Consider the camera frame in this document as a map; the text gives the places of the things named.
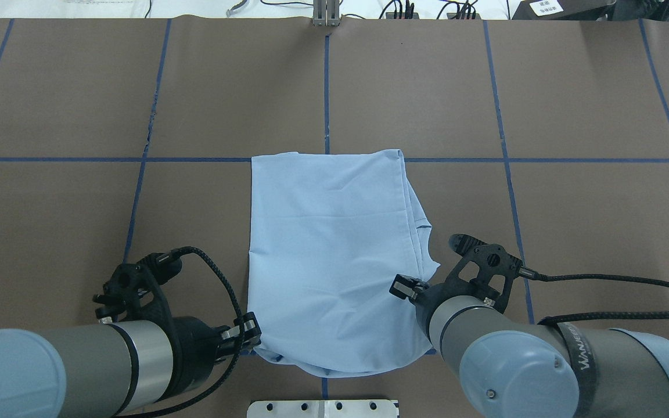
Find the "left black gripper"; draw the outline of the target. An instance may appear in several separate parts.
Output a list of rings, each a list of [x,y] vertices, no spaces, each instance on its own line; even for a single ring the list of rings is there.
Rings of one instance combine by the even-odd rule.
[[[127,343],[132,362],[130,401],[162,401],[196,389],[215,365],[260,343],[253,312],[233,326],[208,326],[193,316],[174,316],[162,286],[182,269],[185,251],[151,253],[120,264],[93,297],[98,321]]]

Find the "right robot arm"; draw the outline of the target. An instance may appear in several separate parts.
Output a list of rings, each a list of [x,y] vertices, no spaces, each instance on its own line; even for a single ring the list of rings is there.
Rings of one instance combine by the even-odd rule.
[[[420,329],[464,395],[485,417],[669,417],[669,340],[641,331],[583,330],[578,321],[669,320],[669,311],[587,312],[524,325],[505,316],[513,281],[611,280],[669,288],[621,275],[549,276],[500,244],[453,235],[460,256],[443,283],[396,275],[390,293],[410,301]]]

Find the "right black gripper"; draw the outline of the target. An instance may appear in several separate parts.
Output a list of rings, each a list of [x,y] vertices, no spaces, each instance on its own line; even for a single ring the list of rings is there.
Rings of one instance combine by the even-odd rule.
[[[427,281],[399,273],[390,285],[392,296],[409,301],[428,340],[438,343],[444,326],[471,308],[488,308],[504,314],[513,282],[522,275],[524,262],[501,244],[489,244],[470,235],[453,235],[449,248],[459,255],[443,282]]]

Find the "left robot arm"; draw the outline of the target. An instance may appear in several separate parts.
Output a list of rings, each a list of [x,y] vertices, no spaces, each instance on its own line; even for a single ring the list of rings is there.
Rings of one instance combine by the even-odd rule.
[[[226,290],[233,326],[175,317],[162,286],[196,254]],[[186,246],[120,264],[103,284],[95,325],[0,330],[0,417],[160,417],[207,398],[260,343],[225,275]]]

